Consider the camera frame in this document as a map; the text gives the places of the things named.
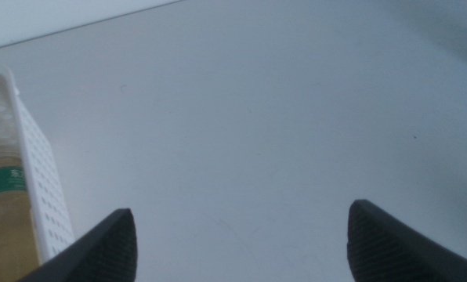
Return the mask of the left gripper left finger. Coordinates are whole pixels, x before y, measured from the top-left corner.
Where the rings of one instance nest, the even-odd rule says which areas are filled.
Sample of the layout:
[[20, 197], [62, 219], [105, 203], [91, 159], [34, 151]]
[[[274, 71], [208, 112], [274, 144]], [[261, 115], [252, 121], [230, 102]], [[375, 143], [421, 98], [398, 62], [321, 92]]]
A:
[[133, 214], [121, 208], [19, 282], [133, 282], [137, 260]]

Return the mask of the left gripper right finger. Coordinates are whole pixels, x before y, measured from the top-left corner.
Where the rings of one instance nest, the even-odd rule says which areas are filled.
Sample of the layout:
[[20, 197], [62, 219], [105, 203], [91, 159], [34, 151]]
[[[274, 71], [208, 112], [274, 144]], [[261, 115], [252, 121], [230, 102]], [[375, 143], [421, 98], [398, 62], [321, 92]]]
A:
[[467, 258], [368, 200], [349, 208], [347, 259], [357, 282], [467, 282]]

